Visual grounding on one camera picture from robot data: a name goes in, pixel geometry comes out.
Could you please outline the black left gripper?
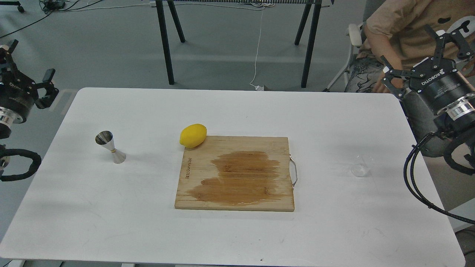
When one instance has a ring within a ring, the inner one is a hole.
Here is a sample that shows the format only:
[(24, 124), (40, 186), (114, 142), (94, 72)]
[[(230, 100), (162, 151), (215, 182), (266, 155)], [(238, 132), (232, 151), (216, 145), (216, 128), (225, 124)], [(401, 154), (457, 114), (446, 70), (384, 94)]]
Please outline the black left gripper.
[(37, 89), (45, 89), (45, 95), (36, 101), (35, 98), (38, 97), (38, 94), (33, 92), (35, 82), (23, 74), (20, 74), (18, 78), (14, 76), (18, 74), (19, 70), (13, 60), (12, 53), (18, 43), (19, 41), (14, 39), (8, 44), (0, 46), (1, 124), (25, 123), (34, 103), (39, 109), (49, 108), (59, 93), (52, 82), (56, 72), (54, 68), (48, 69), (42, 82), (36, 84)]

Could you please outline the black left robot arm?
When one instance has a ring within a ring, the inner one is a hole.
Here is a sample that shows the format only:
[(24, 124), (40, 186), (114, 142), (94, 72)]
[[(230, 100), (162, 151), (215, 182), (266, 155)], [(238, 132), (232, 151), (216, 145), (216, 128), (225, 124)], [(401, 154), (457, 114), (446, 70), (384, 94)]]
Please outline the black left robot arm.
[[(25, 123), (34, 105), (39, 109), (49, 108), (58, 96), (59, 90), (54, 86), (52, 78), (55, 69), (48, 69), (42, 82), (33, 79), (19, 71), (12, 53), (18, 44), (13, 40), (3, 44), (1, 55), (1, 86), (0, 86), (0, 130), (1, 139), (7, 139), (11, 134), (14, 123)], [(27, 179), (35, 174), (41, 165), (41, 156), (33, 151), (24, 149), (6, 149), (1, 145), (1, 172), (10, 162), (11, 156), (22, 156), (32, 160), (28, 171), (17, 175), (1, 175), (1, 181), (18, 181)]]

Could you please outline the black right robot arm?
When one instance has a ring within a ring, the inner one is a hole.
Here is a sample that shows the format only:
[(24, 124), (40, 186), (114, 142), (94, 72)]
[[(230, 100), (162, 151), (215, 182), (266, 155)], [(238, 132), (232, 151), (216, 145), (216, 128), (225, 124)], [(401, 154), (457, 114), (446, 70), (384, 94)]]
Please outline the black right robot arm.
[(435, 32), (425, 25), (426, 32), (435, 40), (436, 47), (431, 57), (417, 63), (410, 71), (398, 70), (382, 56), (385, 76), (382, 83), (399, 99), (405, 98), (407, 90), (396, 88), (393, 78), (405, 78), (410, 91), (416, 93), (436, 117), (436, 132), (427, 134), (414, 146), (407, 162), (418, 154), (421, 145), (430, 138), (450, 139), (443, 157), (453, 169), (468, 175), (474, 174), (474, 87), (456, 69), (456, 62), (444, 58), (445, 46), (454, 43), (460, 60), (472, 59), (474, 52), (459, 30)]

